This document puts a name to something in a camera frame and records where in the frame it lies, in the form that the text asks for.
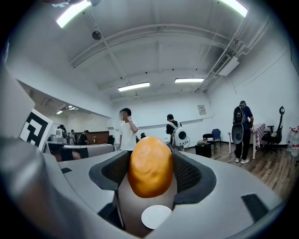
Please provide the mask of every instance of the white table leg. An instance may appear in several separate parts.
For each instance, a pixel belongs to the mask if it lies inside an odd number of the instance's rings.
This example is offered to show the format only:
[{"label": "white table leg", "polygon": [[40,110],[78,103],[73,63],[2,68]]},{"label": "white table leg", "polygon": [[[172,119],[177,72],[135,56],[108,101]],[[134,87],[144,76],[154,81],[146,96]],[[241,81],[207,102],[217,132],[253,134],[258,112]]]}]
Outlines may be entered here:
[{"label": "white table leg", "polygon": [[256,158],[256,134],[253,132],[253,152],[252,152],[252,159]]},{"label": "white table leg", "polygon": [[230,132],[228,133],[229,135],[229,154],[232,153],[232,148],[231,148],[231,141],[230,141]]}]

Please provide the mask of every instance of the checkered tablecloth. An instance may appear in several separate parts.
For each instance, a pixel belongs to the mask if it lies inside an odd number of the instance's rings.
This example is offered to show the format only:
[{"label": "checkered tablecloth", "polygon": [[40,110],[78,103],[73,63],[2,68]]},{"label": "checkered tablecloth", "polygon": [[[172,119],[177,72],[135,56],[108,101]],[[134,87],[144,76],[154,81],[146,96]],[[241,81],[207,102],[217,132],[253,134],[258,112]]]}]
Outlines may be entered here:
[{"label": "checkered tablecloth", "polygon": [[261,147],[261,140],[262,140],[262,137],[263,135],[265,134],[264,131],[266,129],[266,124],[256,124],[256,125],[253,125],[253,128],[251,129],[252,132],[255,133],[255,137],[256,137],[256,146],[258,148]]}]

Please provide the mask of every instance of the black pants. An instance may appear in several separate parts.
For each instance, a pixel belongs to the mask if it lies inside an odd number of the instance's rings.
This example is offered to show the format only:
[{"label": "black pants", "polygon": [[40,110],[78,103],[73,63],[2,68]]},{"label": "black pants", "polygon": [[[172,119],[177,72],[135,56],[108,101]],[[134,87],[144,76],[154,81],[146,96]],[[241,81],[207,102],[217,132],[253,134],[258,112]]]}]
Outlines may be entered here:
[{"label": "black pants", "polygon": [[[243,131],[243,155],[242,155],[242,159],[246,159],[247,158],[247,154],[248,154],[248,150],[249,150],[249,142],[250,142],[250,135],[251,132],[250,130],[244,130]],[[241,153],[242,153],[242,141],[241,143],[237,144],[235,147],[235,156],[236,158],[240,158],[241,157]]]},{"label": "black pants", "polygon": [[127,152],[129,153],[129,158],[131,157],[131,154],[133,153],[133,151],[129,151],[127,150]]}]

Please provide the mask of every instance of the man in white t-shirt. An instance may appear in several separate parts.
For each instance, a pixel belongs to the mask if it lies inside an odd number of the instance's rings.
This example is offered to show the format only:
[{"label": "man in white t-shirt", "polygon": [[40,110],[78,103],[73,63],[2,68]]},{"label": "man in white t-shirt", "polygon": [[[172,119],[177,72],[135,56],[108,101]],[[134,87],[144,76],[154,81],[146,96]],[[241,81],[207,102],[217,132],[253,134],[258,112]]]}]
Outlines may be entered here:
[{"label": "man in white t-shirt", "polygon": [[125,121],[120,127],[121,150],[127,150],[129,156],[131,156],[136,146],[136,133],[138,131],[137,124],[132,121],[131,114],[132,112],[128,108],[124,108],[120,111],[121,120]]}]

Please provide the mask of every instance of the fluorescent ceiling light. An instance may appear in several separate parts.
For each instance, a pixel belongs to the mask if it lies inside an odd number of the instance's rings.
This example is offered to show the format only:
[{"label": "fluorescent ceiling light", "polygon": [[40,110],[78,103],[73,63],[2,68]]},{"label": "fluorescent ceiling light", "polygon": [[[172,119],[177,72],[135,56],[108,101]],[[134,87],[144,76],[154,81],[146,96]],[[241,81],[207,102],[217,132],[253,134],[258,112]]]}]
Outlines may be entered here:
[{"label": "fluorescent ceiling light", "polygon": [[120,88],[118,88],[118,90],[119,91],[128,91],[128,90],[133,90],[133,89],[143,88],[143,87],[148,87],[148,86],[150,86],[150,83],[144,82],[144,83],[140,83],[140,84],[132,84],[132,85],[120,87]]},{"label": "fluorescent ceiling light", "polygon": [[175,80],[175,83],[195,83],[195,82],[203,82],[204,78],[178,78]]},{"label": "fluorescent ceiling light", "polygon": [[74,16],[90,5],[91,3],[88,1],[82,1],[78,4],[72,5],[57,19],[56,22],[61,28],[63,28]]},{"label": "fluorescent ceiling light", "polygon": [[243,17],[246,17],[246,14],[248,10],[236,0],[220,0],[221,2],[226,3],[230,7],[232,7],[234,10],[236,10],[238,13],[240,13]]}]

